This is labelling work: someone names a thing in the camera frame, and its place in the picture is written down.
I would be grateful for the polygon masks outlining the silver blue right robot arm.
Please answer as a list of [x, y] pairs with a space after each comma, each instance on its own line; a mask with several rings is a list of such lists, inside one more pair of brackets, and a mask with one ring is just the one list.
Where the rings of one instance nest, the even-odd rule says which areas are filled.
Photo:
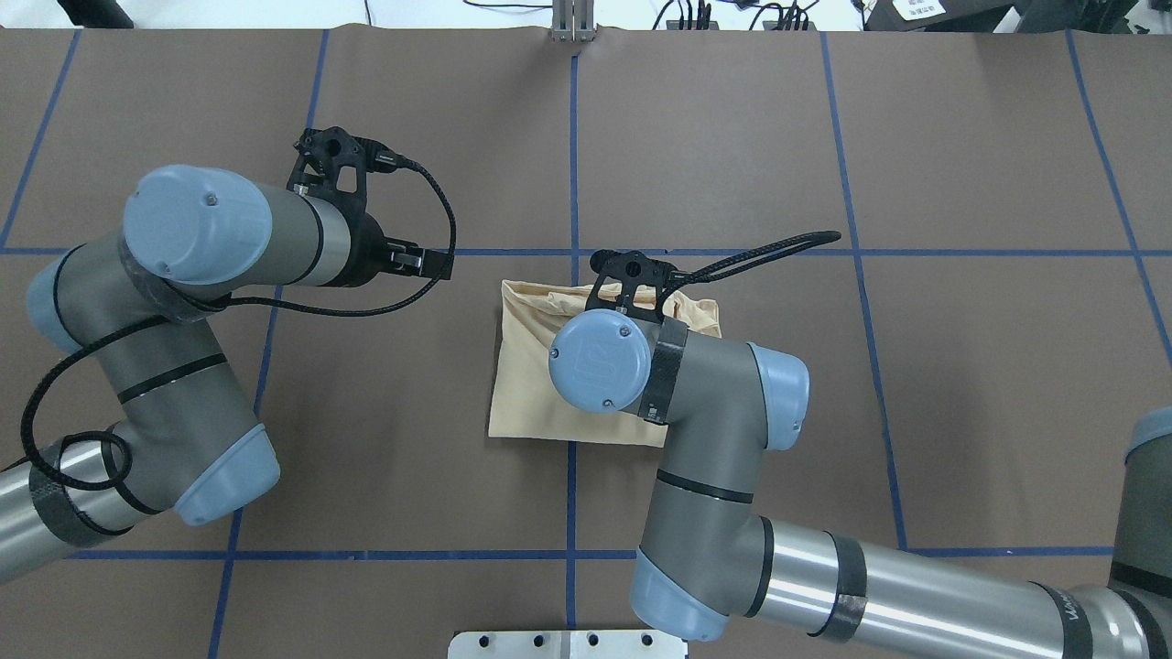
[[634, 555], [641, 621], [688, 643], [744, 617], [917, 658], [1167, 658], [1168, 408], [1132, 429], [1104, 587], [1007, 580], [754, 512], [763, 455], [791, 448], [808, 416], [808, 366], [688, 330], [663, 305], [795, 251], [752, 249], [691, 274], [597, 251], [585, 308], [548, 347], [568, 405], [667, 432]]

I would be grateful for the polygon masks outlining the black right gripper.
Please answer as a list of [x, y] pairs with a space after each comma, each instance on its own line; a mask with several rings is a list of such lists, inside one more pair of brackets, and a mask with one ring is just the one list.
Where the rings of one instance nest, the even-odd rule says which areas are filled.
[[[663, 322], [663, 304], [672, 295], [672, 286], [683, 280], [682, 270], [669, 261], [652, 259], [638, 250], [598, 250], [591, 254], [590, 267], [597, 279], [586, 297], [586, 311], [615, 311], [650, 324]], [[604, 284], [608, 280], [619, 283], [619, 291], [613, 299], [602, 297]], [[650, 308], [641, 308], [636, 304], [641, 287], [650, 288], [653, 293]]]

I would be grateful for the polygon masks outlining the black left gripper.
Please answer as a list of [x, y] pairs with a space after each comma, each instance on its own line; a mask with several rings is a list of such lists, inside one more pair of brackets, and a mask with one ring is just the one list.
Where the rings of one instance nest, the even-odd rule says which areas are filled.
[[367, 212], [367, 175], [397, 169], [389, 147], [331, 125], [305, 129], [297, 151], [288, 190], [309, 204], [319, 225], [316, 254], [299, 284], [357, 287], [381, 274], [451, 280], [452, 251], [388, 242]]

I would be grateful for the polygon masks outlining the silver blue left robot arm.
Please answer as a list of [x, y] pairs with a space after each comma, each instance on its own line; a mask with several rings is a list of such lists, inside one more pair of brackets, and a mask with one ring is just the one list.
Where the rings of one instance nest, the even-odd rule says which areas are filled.
[[[425, 167], [339, 125], [305, 130], [297, 154], [282, 188], [229, 168], [155, 168], [129, 195], [117, 229], [34, 276], [29, 320], [64, 355], [30, 393], [18, 417], [23, 454], [4, 469], [5, 583], [130, 534], [155, 514], [200, 526], [275, 487], [275, 448], [210, 317], [240, 306], [334, 318], [403, 307], [319, 308], [240, 288], [352, 288], [381, 274], [424, 278], [432, 288], [450, 278], [454, 245], [384, 236], [367, 209], [370, 174], [418, 174], [455, 239], [454, 209]], [[35, 420], [52, 385], [91, 358], [122, 420], [39, 446]]]

